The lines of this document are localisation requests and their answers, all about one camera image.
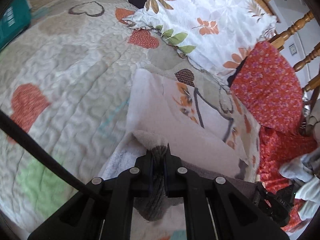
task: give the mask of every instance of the pillow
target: pillow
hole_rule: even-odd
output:
[[[124,20],[130,28],[158,32],[195,68],[225,83],[259,39],[273,36],[276,24],[254,0],[147,0]]]

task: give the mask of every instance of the black cable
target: black cable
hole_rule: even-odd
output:
[[[66,183],[97,201],[105,201],[100,195],[87,188],[79,179],[62,167],[44,149],[40,147],[24,130],[0,110],[0,129],[27,150],[34,158]]]

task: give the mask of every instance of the green leaf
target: green leaf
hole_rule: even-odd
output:
[[[170,38],[173,34],[173,29],[167,30],[163,33],[163,36]]]
[[[191,46],[191,45],[179,47],[179,49],[184,54],[188,54],[188,53],[192,52],[195,48],[196,48],[196,46]]]
[[[184,39],[188,36],[188,33],[177,33],[176,35],[172,36],[168,39],[168,42],[171,45],[177,45],[184,41]]]

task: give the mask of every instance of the silver screw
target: silver screw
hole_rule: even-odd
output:
[[[98,184],[100,184],[100,183],[102,182],[102,179],[99,178],[99,177],[95,177],[95,178],[93,178],[93,179],[91,180],[91,182],[92,182],[92,184],[94,184],[94,185],[98,185]]]
[[[218,184],[225,184],[226,179],[224,177],[216,177],[216,183]]]
[[[178,168],[178,172],[180,173],[180,174],[185,174],[185,173],[187,173],[187,168],[185,168],[185,167],[180,167],[180,168]]]
[[[136,168],[136,167],[133,167],[130,169],[131,174],[137,174],[137,173],[139,173],[139,171],[140,171],[139,168]]]

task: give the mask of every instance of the orange heart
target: orange heart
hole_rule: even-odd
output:
[[[150,35],[148,30],[134,30],[128,43],[134,44],[145,49],[155,49],[159,46],[159,40]]]
[[[13,114],[10,118],[25,132],[29,132],[38,116],[50,103],[41,90],[33,84],[23,84],[17,87],[11,99]]]
[[[123,8],[117,8],[116,7],[116,18],[119,22],[123,24],[127,24],[122,19],[128,17],[129,15],[134,14],[134,11],[123,9]]]

